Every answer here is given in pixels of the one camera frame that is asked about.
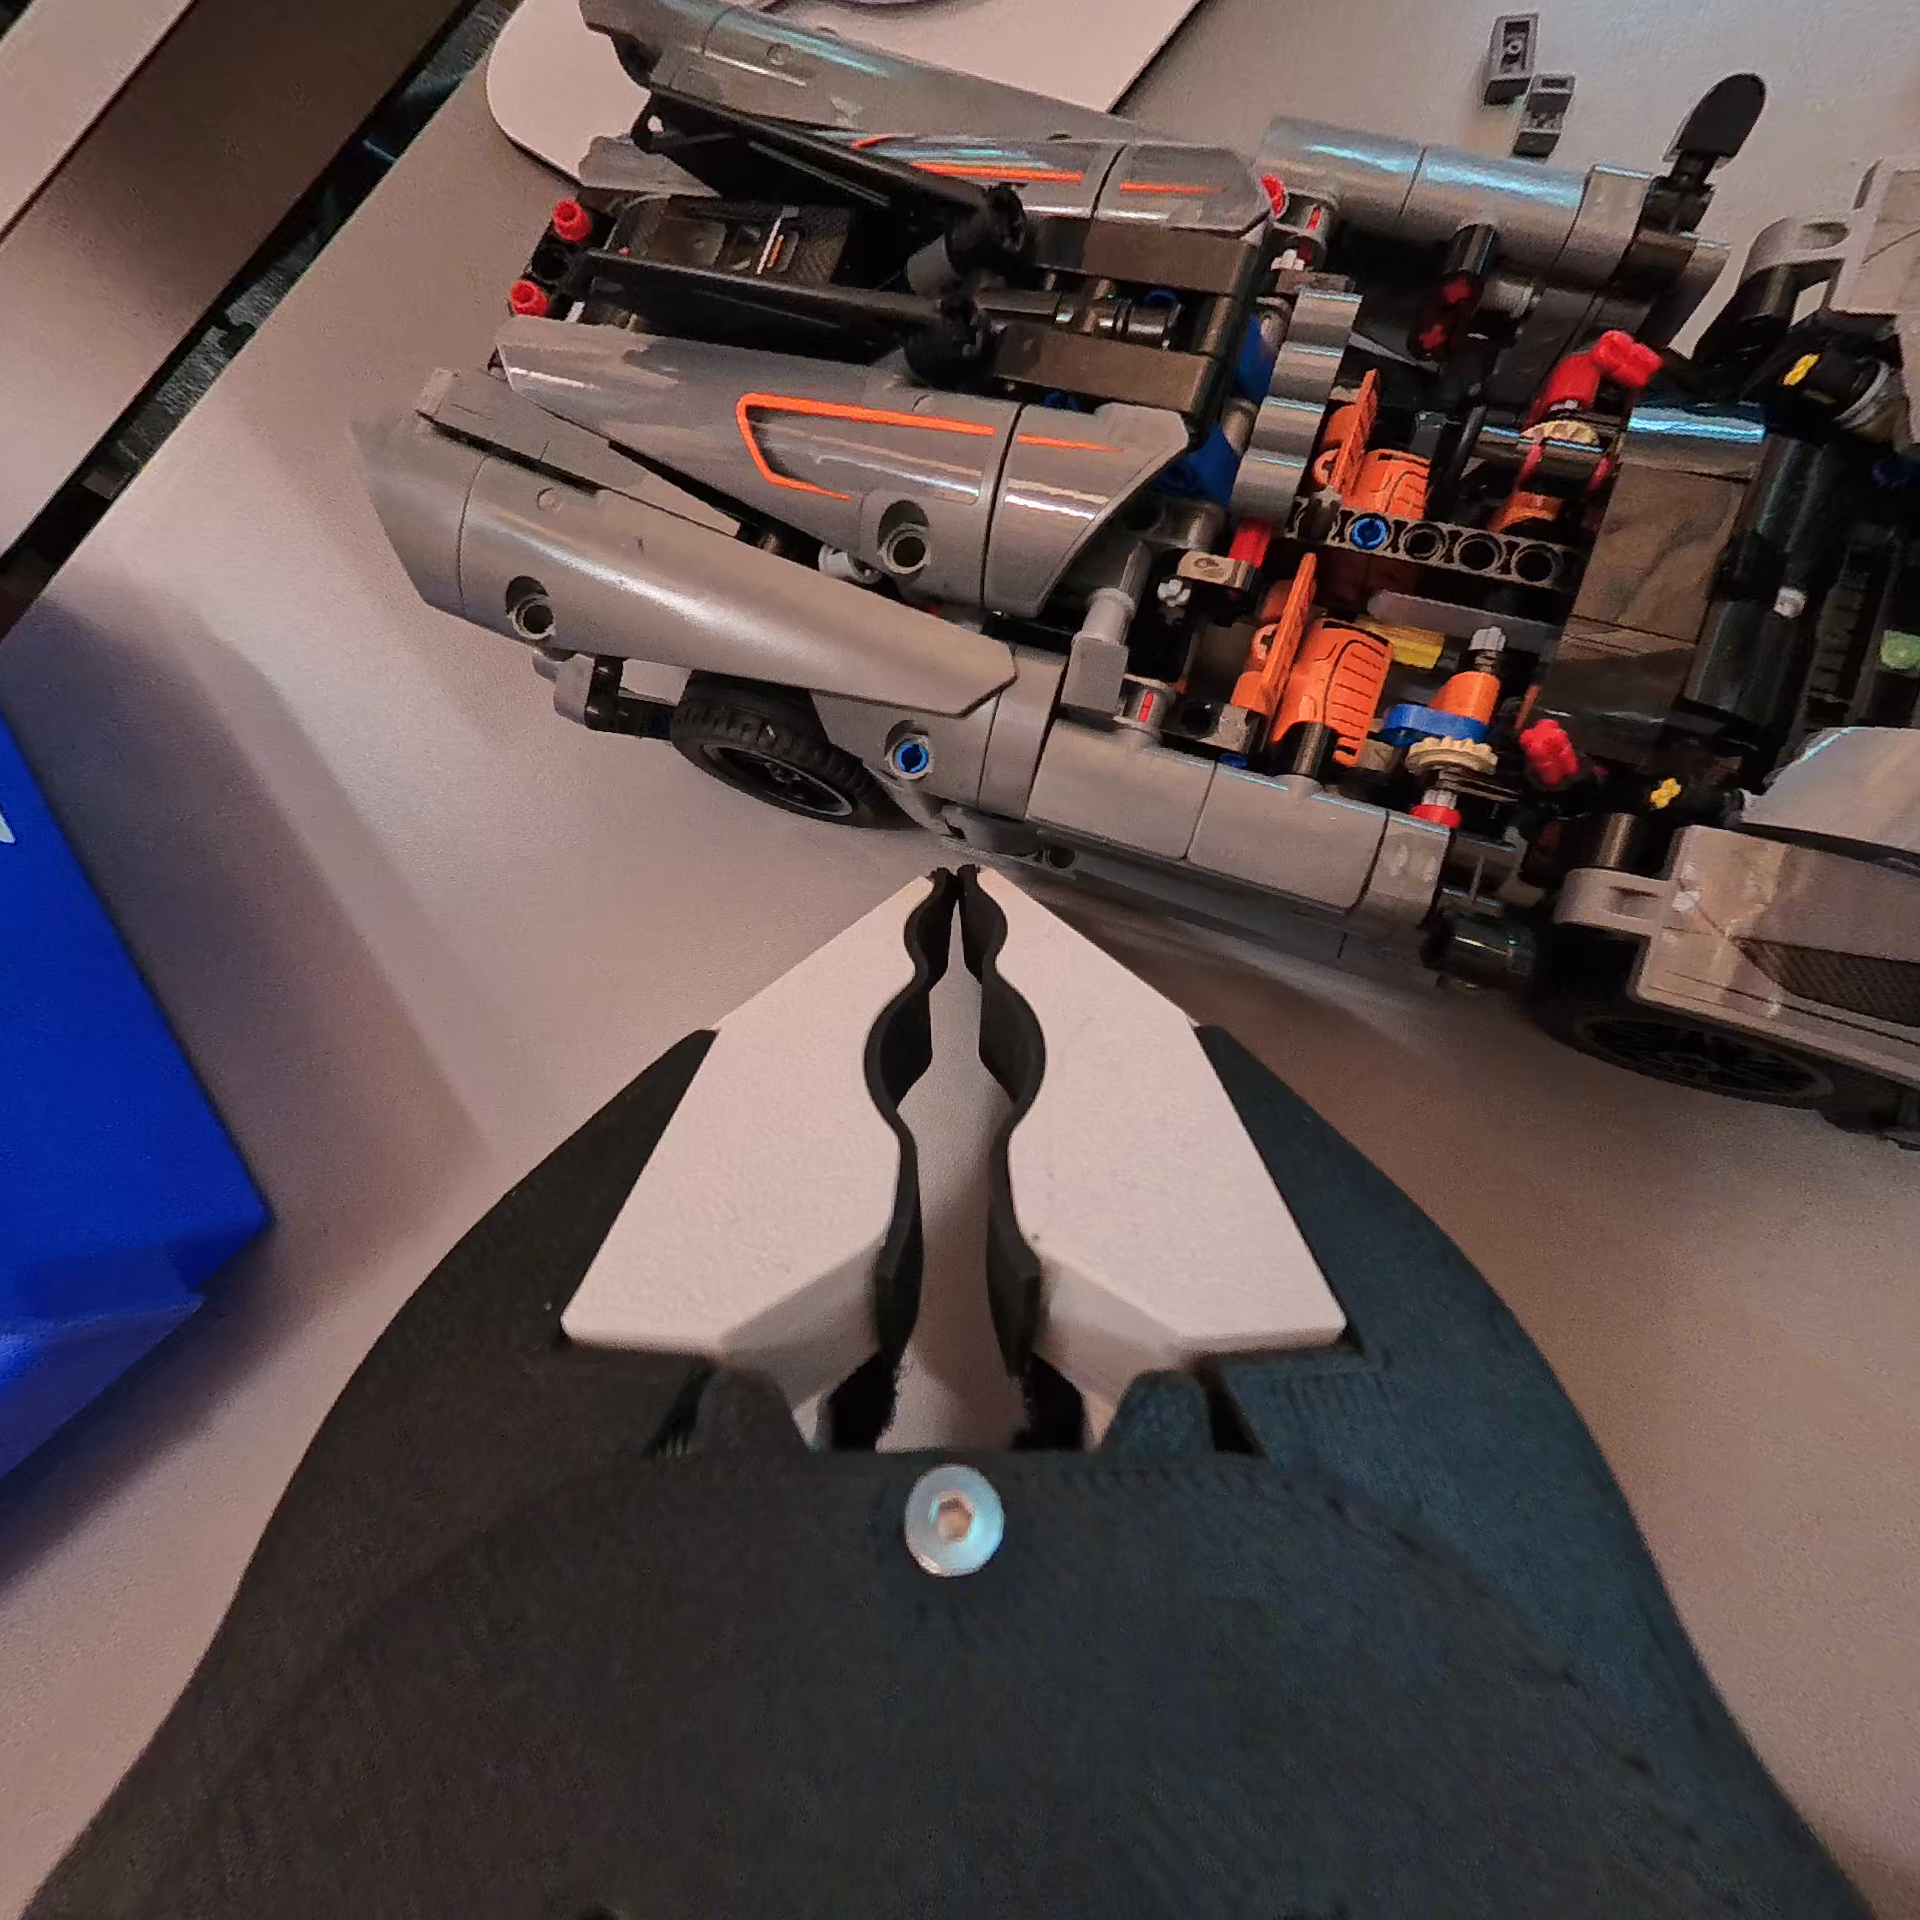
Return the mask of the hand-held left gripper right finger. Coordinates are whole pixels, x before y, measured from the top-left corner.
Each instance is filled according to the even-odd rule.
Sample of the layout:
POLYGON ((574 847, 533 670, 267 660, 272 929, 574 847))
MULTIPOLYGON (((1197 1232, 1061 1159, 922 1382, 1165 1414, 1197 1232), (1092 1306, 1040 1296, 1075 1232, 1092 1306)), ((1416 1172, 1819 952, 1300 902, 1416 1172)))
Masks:
POLYGON ((957 872, 976 1050, 1009 1113, 988 1296, 1019 1449, 1078 1449, 1141 1376, 1349 1332, 1201 1025, 1009 877, 957 872))

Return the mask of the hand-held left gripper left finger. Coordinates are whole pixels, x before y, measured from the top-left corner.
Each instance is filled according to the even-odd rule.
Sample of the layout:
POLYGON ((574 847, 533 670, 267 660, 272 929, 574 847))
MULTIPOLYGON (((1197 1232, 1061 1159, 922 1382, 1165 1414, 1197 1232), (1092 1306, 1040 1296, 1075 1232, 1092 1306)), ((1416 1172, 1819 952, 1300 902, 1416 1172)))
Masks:
POLYGON ((920 1150, 957 874, 930 872, 780 974, 704 1039, 563 1311, 576 1346, 677 1352, 818 1401, 875 1449, 922 1306, 920 1150))

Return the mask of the blue plastic bin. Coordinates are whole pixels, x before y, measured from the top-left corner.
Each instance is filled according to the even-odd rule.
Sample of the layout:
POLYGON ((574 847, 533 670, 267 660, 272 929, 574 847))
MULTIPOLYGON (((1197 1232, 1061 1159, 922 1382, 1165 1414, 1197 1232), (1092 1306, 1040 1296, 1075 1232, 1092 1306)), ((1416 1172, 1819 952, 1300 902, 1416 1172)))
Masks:
POLYGON ((204 1303, 267 1205, 3 733, 3 1474, 204 1303))

